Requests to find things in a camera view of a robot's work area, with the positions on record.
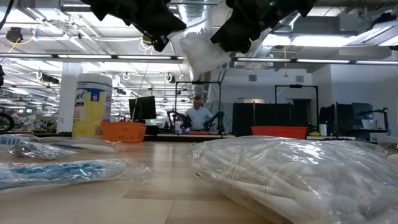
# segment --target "pillar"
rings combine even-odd
[[[64,62],[62,65],[57,133],[72,132],[77,79],[81,73],[83,73],[81,63]]]

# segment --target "wooden table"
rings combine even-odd
[[[195,175],[189,143],[143,142],[116,154],[79,153],[63,161],[135,159],[156,170],[142,185],[106,181],[0,190],[0,224],[269,224]],[[0,162],[26,162],[0,152]]]

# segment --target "light blue shirt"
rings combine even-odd
[[[199,109],[195,110],[194,108],[190,108],[187,110],[187,114],[192,120],[192,130],[203,130],[204,125],[203,123],[213,117],[210,111],[205,107],[200,107]]]

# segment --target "plastic bag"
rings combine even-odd
[[[19,144],[12,145],[8,151],[16,156],[25,156],[42,160],[54,160],[60,157],[77,154],[77,152],[71,150],[33,142],[20,142]]]
[[[191,157],[274,223],[398,223],[398,168],[363,144],[251,136],[197,144]]]
[[[122,159],[58,164],[0,163],[0,189],[102,180],[130,180],[140,184],[150,177],[151,172],[140,162]]]
[[[127,145],[122,142],[110,142],[84,137],[47,137],[36,138],[32,141],[46,143],[62,149],[85,149],[91,152],[118,152],[127,148]]]
[[[207,20],[199,18],[187,24],[184,31],[172,34],[172,42],[178,42],[184,57],[196,74],[212,71],[229,62],[228,54],[219,44],[211,43],[213,31],[206,28]]]
[[[20,142],[30,142],[38,137],[31,134],[2,134],[0,135],[0,145],[11,146]]]
[[[380,147],[385,150],[398,150],[398,137],[395,136],[378,136],[377,142]]]

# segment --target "person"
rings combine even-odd
[[[191,130],[203,130],[205,128],[203,123],[213,117],[207,108],[201,106],[201,103],[201,96],[195,96],[193,98],[193,108],[187,110],[187,114],[192,120]]]

